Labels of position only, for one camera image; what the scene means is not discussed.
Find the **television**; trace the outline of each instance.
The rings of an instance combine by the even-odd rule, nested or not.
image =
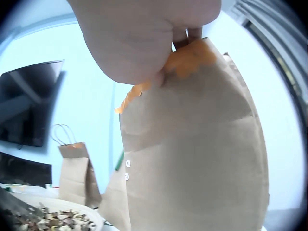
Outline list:
[[[44,145],[63,62],[34,64],[0,76],[0,140],[37,147]]]

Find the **finger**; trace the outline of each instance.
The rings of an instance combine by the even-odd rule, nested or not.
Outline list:
[[[188,28],[188,43],[191,43],[202,37],[202,27]]]
[[[176,50],[188,45],[188,37],[184,28],[173,28],[172,32],[172,42]]]
[[[165,74],[163,70],[160,70],[153,78],[153,83],[158,86],[161,87],[165,82]]]

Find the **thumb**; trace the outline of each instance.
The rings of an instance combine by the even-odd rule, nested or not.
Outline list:
[[[165,82],[164,71],[160,70],[158,73],[156,73],[156,75],[154,76],[152,81],[153,81],[153,84],[155,84],[158,87],[161,87],[164,84],[164,82]]]

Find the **mixed nuts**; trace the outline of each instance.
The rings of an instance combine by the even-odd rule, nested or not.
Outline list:
[[[13,217],[17,231],[94,231],[96,229],[95,223],[79,211],[50,212],[42,203],[39,209],[43,211],[44,217],[12,214],[8,210],[6,214]]]

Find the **green object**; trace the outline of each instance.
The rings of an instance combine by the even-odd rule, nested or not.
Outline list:
[[[120,166],[121,166],[121,164],[122,164],[123,159],[124,159],[124,150],[123,150],[123,152],[122,152],[122,155],[120,156],[120,159],[119,159],[119,161],[118,161],[118,164],[117,164],[116,167],[115,167],[115,170],[116,170],[116,171],[118,171],[118,170],[120,169]]]

